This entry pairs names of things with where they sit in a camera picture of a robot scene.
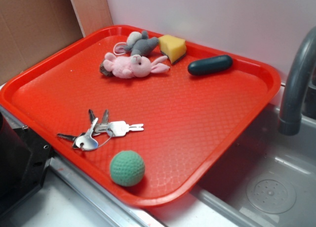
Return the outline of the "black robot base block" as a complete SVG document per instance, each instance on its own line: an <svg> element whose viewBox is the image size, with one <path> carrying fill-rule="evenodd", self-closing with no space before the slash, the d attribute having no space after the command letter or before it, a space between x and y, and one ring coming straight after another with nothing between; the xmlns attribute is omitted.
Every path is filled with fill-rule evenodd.
<svg viewBox="0 0 316 227"><path fill-rule="evenodd" d="M0 115L0 216L39 191L51 145L31 128L12 128Z"/></svg>

